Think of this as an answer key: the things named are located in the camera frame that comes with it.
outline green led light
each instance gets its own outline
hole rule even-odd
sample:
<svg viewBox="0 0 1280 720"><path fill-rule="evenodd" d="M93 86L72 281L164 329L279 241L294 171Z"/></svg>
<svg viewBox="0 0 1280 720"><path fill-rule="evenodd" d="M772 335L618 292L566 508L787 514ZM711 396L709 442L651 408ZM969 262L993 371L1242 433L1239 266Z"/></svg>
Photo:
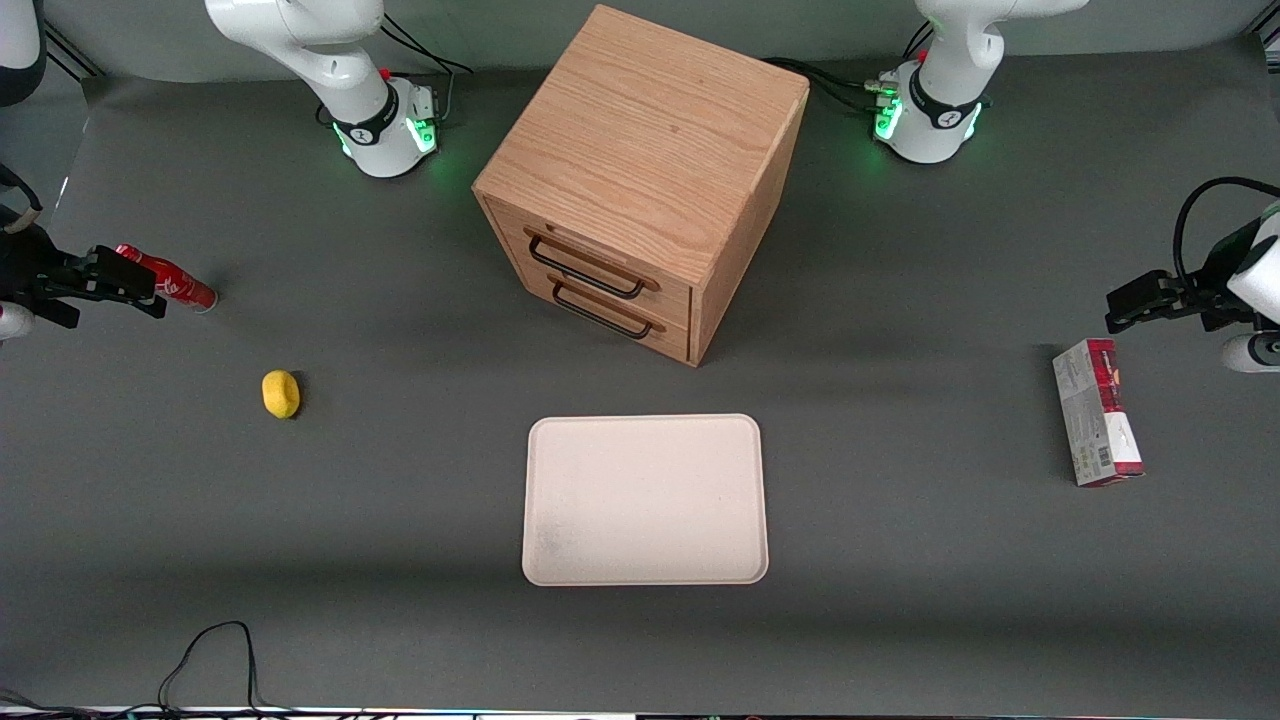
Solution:
<svg viewBox="0 0 1280 720"><path fill-rule="evenodd" d="M978 102L978 106L973 109L973 119L969 120L969 129L964 132L965 140L973 137L973 132L978 129L978 115L980 114L982 114L982 102Z"/></svg>
<svg viewBox="0 0 1280 720"><path fill-rule="evenodd" d="M876 135L881 140L890 140L893 137L893 131L897 129L897 122L902 118L902 101L895 99L893 104L888 108L881 110L881 119L876 122Z"/></svg>
<svg viewBox="0 0 1280 720"><path fill-rule="evenodd" d="M424 155L435 150L435 123L404 118L404 127L408 128L410 135L413 136L413 142L417 143L417 149Z"/></svg>
<svg viewBox="0 0 1280 720"><path fill-rule="evenodd" d="M342 131L338 129L338 123L333 123L333 133L338 136L338 142L342 143L342 154L351 158L351 147L347 147L347 138L342 136Z"/></svg>

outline drawer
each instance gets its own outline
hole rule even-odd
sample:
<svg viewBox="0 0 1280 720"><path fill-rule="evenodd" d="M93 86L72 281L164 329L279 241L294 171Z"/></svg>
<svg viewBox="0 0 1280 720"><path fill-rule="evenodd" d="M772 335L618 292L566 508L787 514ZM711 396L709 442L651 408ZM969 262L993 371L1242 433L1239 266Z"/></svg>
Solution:
<svg viewBox="0 0 1280 720"><path fill-rule="evenodd" d="M603 258L586 250L562 228L500 201L489 201L494 222L508 252L520 265L521 274L538 268L539 274L558 273L579 286L595 290L602 296L631 306L641 314L689 325L691 292L687 284L652 269L627 266L626 258Z"/></svg>
<svg viewBox="0 0 1280 720"><path fill-rule="evenodd" d="M559 273L526 277L529 292L668 357L689 361L689 328L646 316Z"/></svg>

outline wooden cabinet top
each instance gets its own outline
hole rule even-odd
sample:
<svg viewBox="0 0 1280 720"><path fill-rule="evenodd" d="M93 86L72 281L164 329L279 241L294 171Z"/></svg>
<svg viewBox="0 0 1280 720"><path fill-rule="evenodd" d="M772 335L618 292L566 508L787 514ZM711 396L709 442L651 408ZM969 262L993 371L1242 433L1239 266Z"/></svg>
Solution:
<svg viewBox="0 0 1280 720"><path fill-rule="evenodd" d="M599 5L475 188L701 286L808 91Z"/></svg>

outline wooden drawer cabinet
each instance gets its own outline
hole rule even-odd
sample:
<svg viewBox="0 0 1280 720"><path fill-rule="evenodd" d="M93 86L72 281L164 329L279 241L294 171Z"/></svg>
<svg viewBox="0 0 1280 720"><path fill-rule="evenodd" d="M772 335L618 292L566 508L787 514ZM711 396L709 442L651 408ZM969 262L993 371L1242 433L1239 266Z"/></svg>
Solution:
<svg viewBox="0 0 1280 720"><path fill-rule="evenodd" d="M532 295L698 365L808 96L800 76L596 6L472 190Z"/></svg>

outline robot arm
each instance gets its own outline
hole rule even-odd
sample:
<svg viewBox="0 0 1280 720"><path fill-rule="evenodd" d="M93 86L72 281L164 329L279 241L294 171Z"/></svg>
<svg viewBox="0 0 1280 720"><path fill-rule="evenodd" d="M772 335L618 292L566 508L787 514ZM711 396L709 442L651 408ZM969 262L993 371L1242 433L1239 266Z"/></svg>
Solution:
<svg viewBox="0 0 1280 720"><path fill-rule="evenodd" d="M205 9L219 32L289 68L315 91L343 151L365 173L396 177L435 150L430 90L383 78L353 45L381 27L383 0L205 0Z"/></svg>
<svg viewBox="0 0 1280 720"><path fill-rule="evenodd" d="M1280 372L1280 202L1226 236L1187 273L1181 266L1181 231L1190 205L1219 184L1244 184L1280 197L1280 187L1247 178L1219 178L1202 184L1183 206L1175 229L1176 274L1151 270L1107 295L1107 331L1121 333L1138 323L1199 315L1204 332L1248 324L1253 333L1222 346L1222 364L1242 373Z"/></svg>
<svg viewBox="0 0 1280 720"><path fill-rule="evenodd" d="M0 108L17 105L45 77L45 33L33 0L0 0Z"/></svg>
<svg viewBox="0 0 1280 720"><path fill-rule="evenodd" d="M61 301L133 305L163 318L165 301L155 296L155 273L113 250L97 246L77 258L59 250L35 224L40 200L9 168L0 165L0 187L22 187L32 209L19 214L0 205L0 342L26 334L35 318L74 328L79 310Z"/></svg>
<svg viewBox="0 0 1280 720"><path fill-rule="evenodd" d="M892 99L876 126L876 138L913 163L950 159L969 137L982 111L979 99L1005 59L996 23L1047 18L1078 10L1089 0L915 0L933 24L933 46L922 63L908 60L878 82Z"/></svg>

